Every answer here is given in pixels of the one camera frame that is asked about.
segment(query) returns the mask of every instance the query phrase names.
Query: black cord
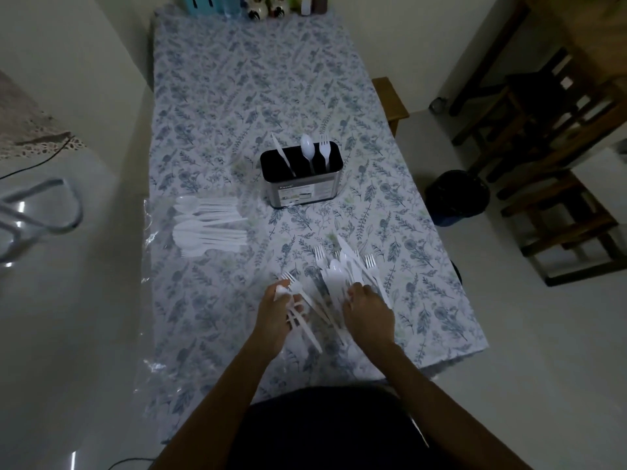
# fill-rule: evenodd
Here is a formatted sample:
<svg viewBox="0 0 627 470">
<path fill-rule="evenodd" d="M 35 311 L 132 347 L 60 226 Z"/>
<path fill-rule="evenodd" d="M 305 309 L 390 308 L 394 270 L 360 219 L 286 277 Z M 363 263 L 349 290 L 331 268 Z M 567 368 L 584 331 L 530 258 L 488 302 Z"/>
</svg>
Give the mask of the black cord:
<svg viewBox="0 0 627 470">
<path fill-rule="evenodd" d="M 142 458 L 142 457 L 133 457 L 133 458 L 130 458 L 130 459 L 124 459 L 124 460 L 120 460 L 119 462 L 114 463 L 112 466 L 110 466 L 108 468 L 108 470 L 111 470 L 111 468 L 113 468 L 114 466 L 117 466 L 117 465 L 119 465 L 121 463 L 132 462 L 132 461 L 136 461 L 136 460 L 143 460 L 145 462 L 154 462 L 156 459 L 147 459 L 147 458 Z"/>
<path fill-rule="evenodd" d="M 18 171 L 13 172 L 13 173 L 9 173 L 8 175 L 4 175 L 3 177 L 0 177 L 0 180 L 4 180 L 5 178 L 8 178 L 8 177 L 10 177 L 10 176 L 17 175 L 18 173 L 25 172 L 26 170 L 31 170 L 32 168 L 36 168 L 36 167 L 37 167 L 37 166 L 39 166 L 39 165 L 43 165 L 44 163 L 49 162 L 49 161 L 50 161 L 50 160 L 52 160 L 54 157 L 56 157 L 56 156 L 58 155 L 58 153 L 59 153 L 62 149 L 64 149 L 65 147 L 67 147 L 67 144 L 70 142 L 70 140 L 71 140 L 72 138 L 74 138 L 74 135 L 72 135 L 71 137 L 69 137 L 69 138 L 65 141 L 65 143 L 61 146 L 61 148 L 60 148 L 60 149 L 58 149 L 56 152 L 54 152 L 54 153 L 53 153 L 53 154 L 52 154 L 49 158 L 46 158 L 45 160 L 43 160 L 41 163 L 38 163 L 38 164 L 33 165 L 33 166 L 29 166 L 28 168 L 22 168 L 21 170 L 18 170 Z"/>
</svg>

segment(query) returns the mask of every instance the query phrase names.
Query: floral tablecloth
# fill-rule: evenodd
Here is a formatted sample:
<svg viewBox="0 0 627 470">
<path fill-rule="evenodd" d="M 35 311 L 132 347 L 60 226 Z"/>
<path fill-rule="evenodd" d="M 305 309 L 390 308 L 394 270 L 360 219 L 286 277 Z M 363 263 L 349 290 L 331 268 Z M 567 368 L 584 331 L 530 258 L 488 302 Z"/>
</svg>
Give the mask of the floral tablecloth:
<svg viewBox="0 0 627 470">
<path fill-rule="evenodd" d="M 245 253 L 183 259 L 155 240 L 152 292 L 153 411 L 171 437 L 247 338 L 267 285 L 282 271 L 321 288 L 314 247 L 333 233 L 373 253 L 394 303 L 396 341 L 419 367 L 487 347 L 464 290 L 388 128 L 339 17 L 288 16 L 251 23 L 161 14 L 155 32 L 151 200 L 207 190 L 246 198 L 254 227 Z M 274 210 L 263 199 L 259 156 L 302 133 L 341 149 L 338 196 Z M 324 353 L 286 345 L 255 400 L 311 385 L 378 380 L 350 340 L 314 315 Z"/>
</svg>

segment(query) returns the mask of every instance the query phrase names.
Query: utensil organizer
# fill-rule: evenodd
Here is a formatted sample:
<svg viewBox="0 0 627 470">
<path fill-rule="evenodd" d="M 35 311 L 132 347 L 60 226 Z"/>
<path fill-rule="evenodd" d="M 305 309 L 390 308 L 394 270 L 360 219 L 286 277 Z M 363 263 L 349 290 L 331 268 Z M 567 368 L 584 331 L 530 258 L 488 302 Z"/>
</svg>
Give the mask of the utensil organizer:
<svg viewBox="0 0 627 470">
<path fill-rule="evenodd" d="M 283 149 L 292 165 L 296 177 L 285 164 L 275 149 L 264 151 L 261 157 L 262 174 L 270 205 L 281 209 L 296 204 L 309 204 L 333 199 L 340 185 L 344 162 L 340 149 L 333 141 L 329 158 L 329 172 L 325 168 L 324 157 L 320 153 L 320 144 L 314 143 L 313 171 L 309 167 L 300 147 Z"/>
</svg>

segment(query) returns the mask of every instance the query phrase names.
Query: trash can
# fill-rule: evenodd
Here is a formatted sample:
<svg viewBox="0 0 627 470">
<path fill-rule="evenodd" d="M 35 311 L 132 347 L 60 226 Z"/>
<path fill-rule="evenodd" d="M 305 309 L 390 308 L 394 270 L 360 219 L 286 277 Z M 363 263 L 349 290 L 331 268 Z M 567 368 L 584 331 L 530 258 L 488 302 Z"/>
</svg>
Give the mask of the trash can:
<svg viewBox="0 0 627 470">
<path fill-rule="evenodd" d="M 487 185 L 464 170 L 443 173 L 425 190 L 425 205 L 436 226 L 451 226 L 481 214 L 489 203 Z"/>
</svg>

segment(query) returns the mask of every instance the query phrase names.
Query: person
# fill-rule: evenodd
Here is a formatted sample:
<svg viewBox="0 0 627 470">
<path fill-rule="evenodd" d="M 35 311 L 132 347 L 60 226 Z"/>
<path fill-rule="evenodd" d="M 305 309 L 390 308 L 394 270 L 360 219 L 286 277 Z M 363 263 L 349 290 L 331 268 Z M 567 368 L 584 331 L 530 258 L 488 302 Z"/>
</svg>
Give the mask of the person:
<svg viewBox="0 0 627 470">
<path fill-rule="evenodd" d="M 290 331 L 290 296 L 275 301 L 278 285 L 289 284 L 266 289 L 252 334 L 151 470 L 528 468 L 421 374 L 394 342 L 392 310 L 359 283 L 344 304 L 346 328 L 397 397 L 376 386 L 312 387 L 250 405 Z"/>
</svg>

